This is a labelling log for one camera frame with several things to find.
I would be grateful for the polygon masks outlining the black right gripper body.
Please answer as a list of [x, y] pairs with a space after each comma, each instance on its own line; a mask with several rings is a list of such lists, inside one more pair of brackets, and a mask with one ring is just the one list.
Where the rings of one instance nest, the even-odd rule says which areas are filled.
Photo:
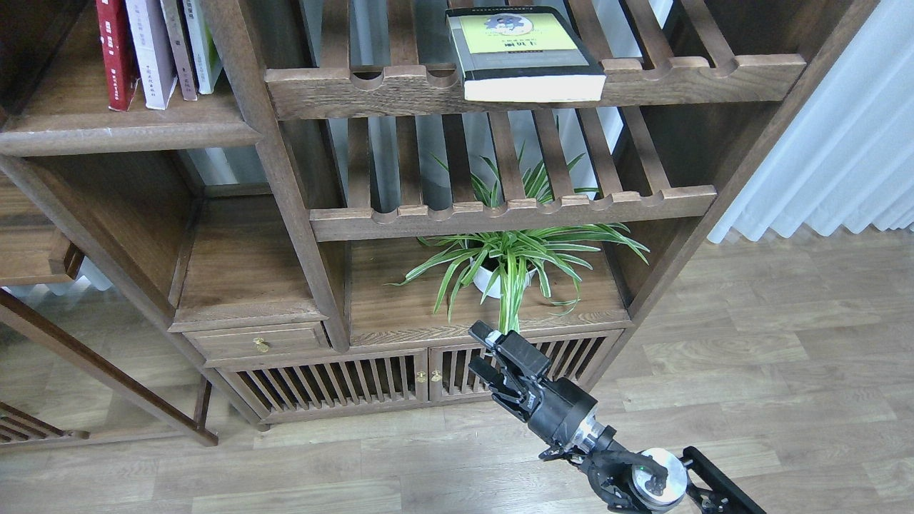
[[598, 441], [596, 400], [567, 378], [548, 378], [551, 360], [516, 332], [488, 335], [499, 371], [488, 368], [493, 399], [522, 420], [551, 452], [591, 452]]

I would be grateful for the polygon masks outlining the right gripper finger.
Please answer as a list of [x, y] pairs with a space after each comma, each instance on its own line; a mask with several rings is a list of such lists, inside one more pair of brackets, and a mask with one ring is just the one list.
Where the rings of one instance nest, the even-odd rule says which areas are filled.
[[500, 388], [503, 385], [502, 374], [500, 374], [496, 367], [493, 367], [492, 364], [486, 362], [480, 356], [471, 358], [469, 368], [478, 378], [480, 378], [480, 381], [484, 383], [485, 387], [492, 388], [492, 386], [494, 386]]
[[468, 329], [468, 334], [484, 348], [494, 349], [503, 339], [503, 333], [491, 328], [486, 322], [477, 320]]

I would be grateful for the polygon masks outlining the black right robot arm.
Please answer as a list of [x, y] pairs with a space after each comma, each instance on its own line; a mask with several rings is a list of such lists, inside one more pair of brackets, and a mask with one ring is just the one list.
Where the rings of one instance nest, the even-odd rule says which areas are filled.
[[681, 458], [661, 447], [626, 450], [615, 441], [613, 427], [597, 422], [594, 397], [567, 378], [549, 380], [551, 360], [522, 335], [503, 334], [482, 321], [469, 333], [499, 363], [494, 368], [480, 357], [469, 363], [493, 400], [548, 443], [541, 460], [566, 460], [587, 475], [609, 511], [663, 513], [689, 497], [703, 513], [761, 512], [695, 447], [685, 447]]

